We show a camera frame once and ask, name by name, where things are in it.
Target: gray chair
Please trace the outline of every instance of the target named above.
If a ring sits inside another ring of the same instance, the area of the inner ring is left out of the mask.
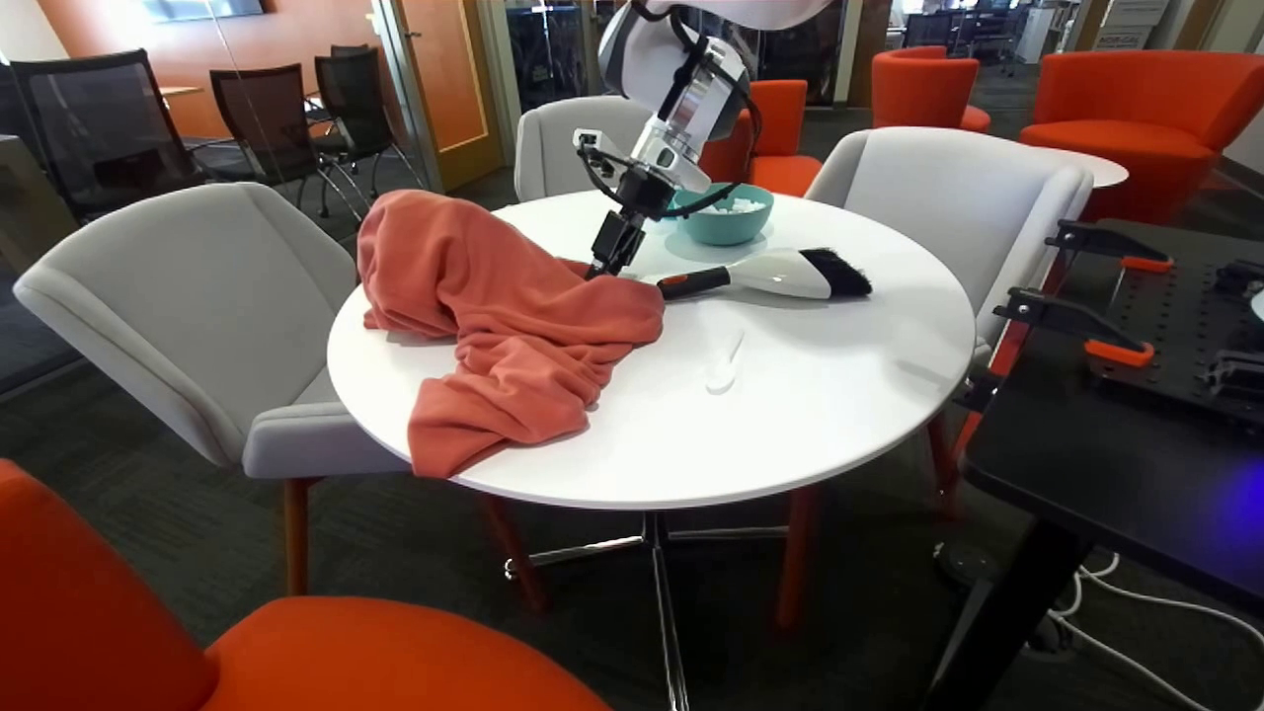
[[[876,127],[845,133],[810,203],[865,215],[919,241],[976,304],[980,358],[1005,335],[1009,290],[1039,290],[1056,253],[1045,236],[1074,220],[1093,182],[1081,166],[976,129]],[[961,481],[944,410],[927,423],[944,506]]]
[[[578,160],[571,133],[582,127],[602,129],[616,153],[631,153],[649,106],[629,102],[623,96],[578,96],[533,106],[518,120],[518,153],[514,153],[514,192],[518,203],[591,189],[583,161]]]
[[[284,481],[290,587],[307,586],[307,481],[403,476],[341,406],[325,339],[346,250],[275,189],[192,187],[44,253],[15,298],[204,461]]]

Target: orange chair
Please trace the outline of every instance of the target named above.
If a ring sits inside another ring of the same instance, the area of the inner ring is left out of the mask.
[[[1045,57],[1019,137],[1101,153],[1131,171],[1126,187],[1093,192],[1088,216],[1173,220],[1259,102],[1259,57]]]
[[[751,113],[720,144],[707,144],[704,171],[714,182],[753,182],[776,192],[805,192],[818,177],[822,160],[802,153],[802,120],[805,120],[805,81],[753,81],[751,102],[758,106],[758,137],[751,153]]]
[[[876,53],[868,62],[872,127],[963,127],[992,129],[992,113],[970,106],[980,59],[947,49]]]
[[[366,598],[284,598],[204,653],[103,537],[0,457],[0,706],[591,711],[583,682],[475,619]]]

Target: green bowl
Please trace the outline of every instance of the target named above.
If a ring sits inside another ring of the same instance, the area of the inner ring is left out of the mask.
[[[670,208],[693,203],[699,203],[699,192],[679,189],[670,196]],[[699,246],[733,250],[733,246],[751,246],[769,215],[776,215],[776,192],[743,182],[722,203],[685,216],[685,235]]]

